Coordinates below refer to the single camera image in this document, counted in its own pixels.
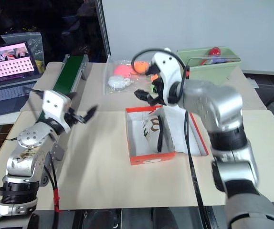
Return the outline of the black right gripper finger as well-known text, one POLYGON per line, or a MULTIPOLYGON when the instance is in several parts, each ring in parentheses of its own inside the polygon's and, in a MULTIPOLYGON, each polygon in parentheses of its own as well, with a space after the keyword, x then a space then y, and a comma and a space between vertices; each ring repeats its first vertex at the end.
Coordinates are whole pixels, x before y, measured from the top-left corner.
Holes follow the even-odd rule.
POLYGON ((149 100, 152 99, 152 96, 150 95, 149 92, 146 92, 144 90, 141 89, 137 89, 134 91, 134 95, 136 96, 136 98, 138 98, 139 100, 148 102, 149 100))
POLYGON ((151 64, 146 70, 146 75, 155 75, 160 73, 160 69, 156 63, 151 64))

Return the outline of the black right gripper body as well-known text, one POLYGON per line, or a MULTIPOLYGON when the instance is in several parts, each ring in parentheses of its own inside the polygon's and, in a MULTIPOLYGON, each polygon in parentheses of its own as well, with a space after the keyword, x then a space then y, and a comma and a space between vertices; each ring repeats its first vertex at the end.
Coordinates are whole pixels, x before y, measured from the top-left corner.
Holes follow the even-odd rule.
POLYGON ((147 96, 150 105, 162 104, 165 105, 163 99, 164 82, 160 75, 154 74, 151 76, 150 92, 147 96))

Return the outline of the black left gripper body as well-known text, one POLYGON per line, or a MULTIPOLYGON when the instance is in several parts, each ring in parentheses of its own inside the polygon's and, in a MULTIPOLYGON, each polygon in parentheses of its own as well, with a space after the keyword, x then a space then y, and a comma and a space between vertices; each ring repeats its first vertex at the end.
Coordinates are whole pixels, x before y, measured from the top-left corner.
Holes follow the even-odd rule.
POLYGON ((80 115, 77 115, 75 113, 75 110, 71 107, 65 113, 64 120, 70 127, 72 127, 73 125, 77 123, 84 123, 84 118, 80 115))

